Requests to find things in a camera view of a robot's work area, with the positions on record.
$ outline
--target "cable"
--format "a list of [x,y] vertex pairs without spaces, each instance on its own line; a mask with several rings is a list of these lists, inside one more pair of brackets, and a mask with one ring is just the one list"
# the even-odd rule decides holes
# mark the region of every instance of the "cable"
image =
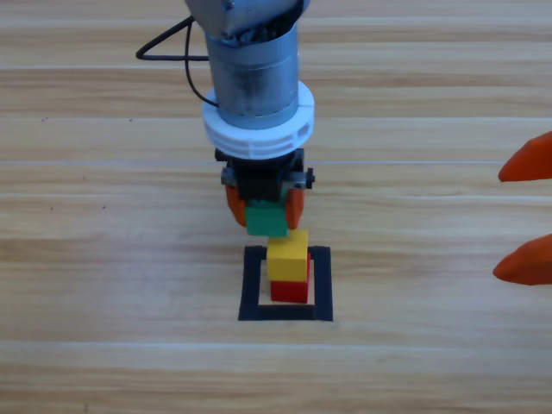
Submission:
[[[191,26],[193,25],[194,20],[192,20],[190,25],[188,26],[188,32],[186,34],[186,46],[185,46],[185,51],[184,51],[185,56],[188,56],[188,53],[190,52]],[[199,91],[196,89],[196,86],[193,84],[193,81],[191,80],[190,61],[188,59],[185,60],[185,69],[186,69],[186,77],[188,78],[188,84],[190,84],[190,87],[191,87],[191,90],[193,91],[193,93],[195,93],[196,96],[199,99],[201,99],[202,101],[206,102],[209,105],[213,105],[214,107],[218,108],[218,103],[210,101],[209,99],[204,97],[201,93],[199,93]]]
[[[138,52],[136,52],[136,58],[139,60],[163,60],[163,61],[171,61],[171,62],[185,62],[185,70],[186,70],[186,77],[188,78],[188,84],[191,87],[191,90],[193,93],[196,94],[196,96],[201,99],[202,101],[206,102],[209,105],[213,105],[218,108],[218,103],[215,103],[213,101],[210,101],[206,97],[204,97],[201,93],[199,93],[196,86],[193,84],[193,81],[191,80],[191,74],[190,74],[190,62],[208,62],[209,56],[190,56],[190,38],[191,38],[191,26],[196,21],[196,19],[193,16],[188,17],[187,19],[183,20],[176,26],[173,26],[169,28],[165,33],[160,34],[152,41],[149,41],[144,47],[142,47]],[[177,34],[178,32],[182,31],[183,29],[188,28],[188,32],[186,34],[186,44],[185,44],[185,53],[184,56],[170,56],[170,55],[164,55],[164,54],[146,54],[154,47],[158,46],[162,42],[166,41],[169,37]]]
[[181,62],[182,60],[188,61],[191,60],[193,62],[207,62],[209,61],[208,56],[170,56],[170,55],[163,55],[163,54],[146,54],[154,47],[158,46],[159,44],[166,41],[169,37],[177,34],[178,32],[182,31],[185,28],[190,27],[196,19],[193,18],[193,16],[188,17],[187,19],[183,20],[176,26],[173,26],[172,28],[169,28],[165,33],[160,34],[152,41],[149,41],[144,47],[142,47],[138,52],[136,52],[136,58],[139,60],[164,60],[164,61],[170,61],[170,62]]

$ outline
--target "orange object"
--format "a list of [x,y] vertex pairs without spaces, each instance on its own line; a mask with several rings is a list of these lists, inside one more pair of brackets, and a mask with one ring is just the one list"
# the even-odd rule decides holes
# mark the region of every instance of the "orange object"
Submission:
[[289,190],[285,198],[285,218],[287,227],[295,230],[299,227],[304,209],[304,190]]
[[552,132],[528,141],[506,162],[499,179],[502,182],[552,179]]
[[235,220],[243,227],[246,227],[246,203],[240,198],[240,193],[236,187],[226,185],[226,199],[228,207],[234,214]]
[[505,257],[493,273],[520,285],[552,285],[552,235],[524,244]]

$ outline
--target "wooden table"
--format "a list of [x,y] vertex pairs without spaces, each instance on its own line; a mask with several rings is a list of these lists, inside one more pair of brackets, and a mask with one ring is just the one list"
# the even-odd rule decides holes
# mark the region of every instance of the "wooden table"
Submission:
[[492,276],[552,230],[550,182],[497,179],[552,129],[552,3],[313,2],[302,225],[332,247],[334,323],[236,320],[263,241],[181,65],[134,58],[186,12],[0,2],[0,411],[552,412],[552,288]]

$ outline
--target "black square outline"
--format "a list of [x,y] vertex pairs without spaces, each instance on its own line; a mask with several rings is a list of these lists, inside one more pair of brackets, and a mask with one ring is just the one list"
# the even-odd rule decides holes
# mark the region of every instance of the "black square outline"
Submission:
[[238,320],[240,321],[334,321],[331,286],[331,251],[309,248],[314,261],[314,304],[259,305],[260,264],[267,259],[267,248],[249,246],[243,255],[243,285]]

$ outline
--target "stacked blocks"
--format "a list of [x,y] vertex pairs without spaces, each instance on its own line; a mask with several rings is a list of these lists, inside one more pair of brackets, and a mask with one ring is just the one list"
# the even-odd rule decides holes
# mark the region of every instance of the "stacked blocks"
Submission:
[[306,304],[309,296],[309,232],[291,230],[289,237],[268,241],[267,272],[274,302]]

